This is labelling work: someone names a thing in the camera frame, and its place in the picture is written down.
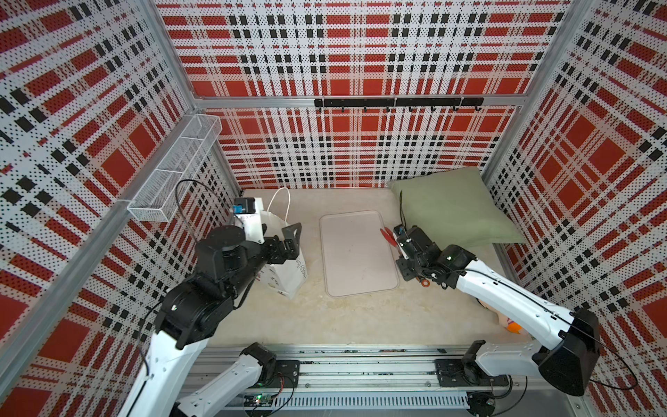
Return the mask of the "green cushion pillow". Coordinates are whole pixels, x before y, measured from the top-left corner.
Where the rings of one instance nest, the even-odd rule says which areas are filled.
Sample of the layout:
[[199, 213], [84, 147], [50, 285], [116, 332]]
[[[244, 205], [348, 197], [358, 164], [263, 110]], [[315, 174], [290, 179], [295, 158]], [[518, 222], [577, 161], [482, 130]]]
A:
[[496, 207], [474, 167], [394, 181], [391, 189], [402, 200], [406, 225], [421, 228], [440, 248], [455, 244], [470, 250], [526, 241]]

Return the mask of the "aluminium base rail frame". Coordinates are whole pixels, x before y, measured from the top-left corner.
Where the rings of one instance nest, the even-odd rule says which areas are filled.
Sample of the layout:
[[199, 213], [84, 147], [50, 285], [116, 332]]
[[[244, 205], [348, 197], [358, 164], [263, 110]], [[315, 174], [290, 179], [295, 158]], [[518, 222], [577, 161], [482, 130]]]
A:
[[563, 394], [538, 377], [463, 377], [464, 346], [273, 344], [285, 383], [247, 389], [222, 410], [244, 416], [252, 395], [278, 397], [256, 408], [273, 416], [467, 416], [470, 408], [499, 416], [594, 416], [592, 400]]

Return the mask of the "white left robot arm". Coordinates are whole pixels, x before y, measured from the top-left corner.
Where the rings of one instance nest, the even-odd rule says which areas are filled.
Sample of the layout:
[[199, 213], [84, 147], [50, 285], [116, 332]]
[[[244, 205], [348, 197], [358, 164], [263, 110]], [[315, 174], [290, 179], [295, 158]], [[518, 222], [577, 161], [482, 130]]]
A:
[[255, 243], [242, 228], [225, 225], [196, 244], [194, 273], [156, 309], [155, 332], [122, 416], [214, 416], [245, 390], [272, 382], [276, 356], [254, 342], [214, 380], [180, 395], [196, 359], [219, 324], [243, 305], [260, 270], [298, 258], [301, 234], [296, 223]]

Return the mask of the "green circuit board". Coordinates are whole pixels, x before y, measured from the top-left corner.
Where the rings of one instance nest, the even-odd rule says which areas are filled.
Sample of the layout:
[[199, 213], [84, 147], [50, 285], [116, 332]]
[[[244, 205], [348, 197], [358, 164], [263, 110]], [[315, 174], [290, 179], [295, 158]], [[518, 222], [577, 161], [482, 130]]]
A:
[[273, 401], [274, 396], [270, 394], [245, 395], [243, 398], [243, 406], [245, 408], [268, 407], [273, 404]]

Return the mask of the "black wall hook rail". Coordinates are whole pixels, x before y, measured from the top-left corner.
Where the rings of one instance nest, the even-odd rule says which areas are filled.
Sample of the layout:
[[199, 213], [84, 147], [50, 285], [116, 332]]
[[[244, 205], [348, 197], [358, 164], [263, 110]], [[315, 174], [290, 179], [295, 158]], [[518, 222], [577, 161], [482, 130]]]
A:
[[319, 98], [314, 99], [314, 107], [318, 109], [351, 109], [351, 108], [480, 108], [485, 102], [484, 97], [398, 97], [398, 98]]

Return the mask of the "small plush doll toy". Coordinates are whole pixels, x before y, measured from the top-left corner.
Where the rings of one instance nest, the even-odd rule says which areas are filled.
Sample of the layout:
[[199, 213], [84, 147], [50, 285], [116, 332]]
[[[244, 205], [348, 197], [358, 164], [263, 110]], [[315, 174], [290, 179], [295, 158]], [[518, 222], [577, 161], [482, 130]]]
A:
[[505, 314], [500, 313], [497, 309], [494, 309], [490, 305], [488, 305], [485, 302], [481, 302], [481, 300], [478, 300], [478, 303], [484, 307], [485, 309], [493, 312], [494, 314], [497, 315], [499, 325], [504, 327], [508, 332], [516, 334], [516, 335], [528, 335], [526, 330], [522, 328], [519, 323], [516, 323], [514, 320], [506, 316]]

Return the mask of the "beige plastic tray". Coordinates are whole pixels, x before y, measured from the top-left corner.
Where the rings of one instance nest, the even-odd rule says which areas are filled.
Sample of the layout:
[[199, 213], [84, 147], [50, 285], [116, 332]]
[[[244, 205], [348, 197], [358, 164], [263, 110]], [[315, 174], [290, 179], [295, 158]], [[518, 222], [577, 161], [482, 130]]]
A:
[[326, 292], [333, 298], [399, 287], [393, 246], [382, 234], [376, 210], [325, 215], [320, 219]]

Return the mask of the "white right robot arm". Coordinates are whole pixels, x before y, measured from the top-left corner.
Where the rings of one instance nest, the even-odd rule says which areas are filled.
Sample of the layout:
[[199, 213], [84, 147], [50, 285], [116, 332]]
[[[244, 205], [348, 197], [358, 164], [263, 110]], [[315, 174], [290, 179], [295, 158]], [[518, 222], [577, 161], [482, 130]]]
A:
[[441, 250], [419, 227], [394, 227], [403, 278], [456, 289], [523, 328], [524, 344], [474, 342], [462, 358], [469, 382], [484, 377], [540, 377], [555, 389], [582, 396], [600, 355], [599, 319], [587, 310], [573, 312], [528, 292], [493, 271], [457, 245]]

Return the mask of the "white paper gift bag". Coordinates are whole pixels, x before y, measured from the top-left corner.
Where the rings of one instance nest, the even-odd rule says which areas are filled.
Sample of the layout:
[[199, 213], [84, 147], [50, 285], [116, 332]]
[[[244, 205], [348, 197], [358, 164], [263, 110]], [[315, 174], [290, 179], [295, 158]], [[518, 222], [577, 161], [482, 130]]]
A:
[[[287, 206], [282, 215], [276, 215], [271, 212], [271, 209], [274, 205], [276, 196], [278, 196], [281, 191], [284, 191], [287, 194]], [[277, 236], [281, 242], [286, 240], [282, 230], [290, 226], [288, 223], [290, 204], [291, 194], [287, 188], [282, 187], [274, 192], [269, 201], [269, 205], [261, 212], [262, 223], [267, 225], [267, 231], [264, 233], [264, 236]], [[258, 273], [256, 280], [269, 287], [274, 292], [287, 297], [288, 300], [293, 300], [302, 284], [305, 283], [308, 278], [302, 250], [298, 250], [296, 253], [297, 257], [295, 257], [295, 259], [286, 259], [283, 263], [269, 263], [265, 265]]]

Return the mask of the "red silicone metal tongs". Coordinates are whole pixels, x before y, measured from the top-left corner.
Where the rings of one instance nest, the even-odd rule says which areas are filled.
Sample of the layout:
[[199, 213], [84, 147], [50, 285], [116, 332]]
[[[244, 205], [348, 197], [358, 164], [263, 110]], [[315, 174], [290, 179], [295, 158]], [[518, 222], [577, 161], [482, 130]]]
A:
[[[382, 236], [385, 238], [385, 240], [394, 248], [398, 248], [398, 244], [396, 243], [394, 239], [394, 235], [392, 231], [387, 228], [387, 227], [382, 227], [380, 229], [380, 232]], [[428, 288], [430, 286], [430, 281], [426, 280], [425, 278], [417, 278], [417, 281], [420, 283], [420, 285], [424, 288]]]

